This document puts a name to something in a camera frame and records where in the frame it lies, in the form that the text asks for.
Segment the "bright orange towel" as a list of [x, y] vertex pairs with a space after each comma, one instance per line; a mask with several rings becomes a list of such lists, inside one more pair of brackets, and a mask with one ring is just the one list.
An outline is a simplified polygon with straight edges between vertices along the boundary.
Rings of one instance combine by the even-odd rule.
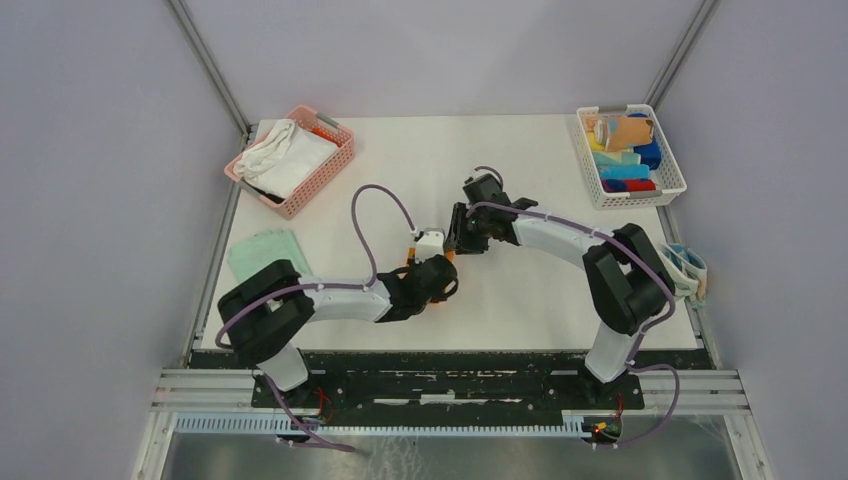
[[447, 301], [459, 289], [459, 278], [453, 264], [454, 253], [446, 251], [423, 263], [416, 263], [414, 247], [407, 255], [407, 275], [411, 277], [411, 285], [417, 299], [427, 299], [428, 303]]

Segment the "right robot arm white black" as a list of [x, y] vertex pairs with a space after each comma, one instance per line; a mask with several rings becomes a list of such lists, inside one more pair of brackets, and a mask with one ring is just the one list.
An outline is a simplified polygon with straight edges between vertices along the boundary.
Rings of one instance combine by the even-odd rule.
[[549, 213], [534, 200], [511, 200], [494, 173], [469, 177], [463, 192], [447, 240], [456, 254], [482, 254], [495, 240], [547, 253], [585, 273], [600, 325], [584, 360], [589, 374], [579, 378], [577, 392], [591, 408], [606, 406], [647, 331], [676, 310], [673, 280], [647, 233], [634, 223], [593, 228]]

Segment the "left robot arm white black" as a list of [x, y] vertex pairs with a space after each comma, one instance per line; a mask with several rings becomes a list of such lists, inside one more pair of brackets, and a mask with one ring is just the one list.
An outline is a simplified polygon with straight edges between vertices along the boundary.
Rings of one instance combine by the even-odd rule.
[[405, 321], [458, 290], [451, 260], [437, 254], [413, 261], [371, 284], [329, 281], [298, 272], [291, 261], [275, 260], [219, 299], [223, 326], [215, 344], [232, 350], [239, 364], [268, 376], [278, 396], [293, 407], [307, 404], [315, 384], [293, 344], [307, 324], [360, 320]]

